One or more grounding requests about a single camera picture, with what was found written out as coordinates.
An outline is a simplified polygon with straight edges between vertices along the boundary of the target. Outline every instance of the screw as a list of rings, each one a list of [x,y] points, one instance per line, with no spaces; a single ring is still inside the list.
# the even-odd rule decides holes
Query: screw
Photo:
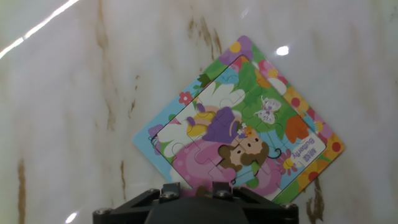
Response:
[[[153,193],[153,192],[155,192],[155,191],[158,191],[158,189],[149,189],[148,190],[150,193]]]
[[[112,211],[112,208],[100,208],[100,209],[96,210],[95,213],[98,215],[105,215],[111,211]]]
[[[290,208],[293,208],[293,207],[296,207],[297,205],[296,204],[293,204],[293,203],[283,203],[282,205],[280,205],[282,208],[284,208],[284,209],[290,209]]]
[[[217,196],[219,196],[219,197],[227,197],[227,196],[229,196],[229,192],[226,191],[226,190],[217,191],[216,194],[217,194]]]
[[[164,198],[166,198],[166,199],[174,198],[174,197],[176,197],[176,196],[177,196],[177,194],[174,193],[174,192],[164,192],[164,193],[161,195],[161,197],[164,197]]]

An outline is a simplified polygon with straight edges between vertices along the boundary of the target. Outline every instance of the white marble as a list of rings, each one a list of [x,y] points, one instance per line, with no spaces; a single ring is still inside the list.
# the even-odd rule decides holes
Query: white marble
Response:
[[[252,38],[346,144],[319,177],[323,222],[396,223],[397,1],[65,3],[0,1],[0,223],[91,223],[160,187],[132,137],[220,55],[216,35]],[[314,196],[294,200],[301,223]]]

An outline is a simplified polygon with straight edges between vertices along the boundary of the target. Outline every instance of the white butterfly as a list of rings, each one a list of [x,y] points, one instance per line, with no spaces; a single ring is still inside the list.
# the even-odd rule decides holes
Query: white butterfly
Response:
[[[274,124],[275,123],[275,115],[274,112],[279,110],[279,108],[282,106],[282,104],[275,100],[275,99],[262,99],[261,96],[261,101],[262,101],[262,110],[255,112],[254,115],[257,115],[262,122],[269,123],[269,124]]]

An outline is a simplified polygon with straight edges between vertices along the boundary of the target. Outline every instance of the jigsaw puzzle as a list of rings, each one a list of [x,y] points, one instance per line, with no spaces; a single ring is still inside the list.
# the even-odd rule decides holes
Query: jigsaw puzzle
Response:
[[[134,143],[168,181],[245,186],[290,202],[344,145],[242,36]]]

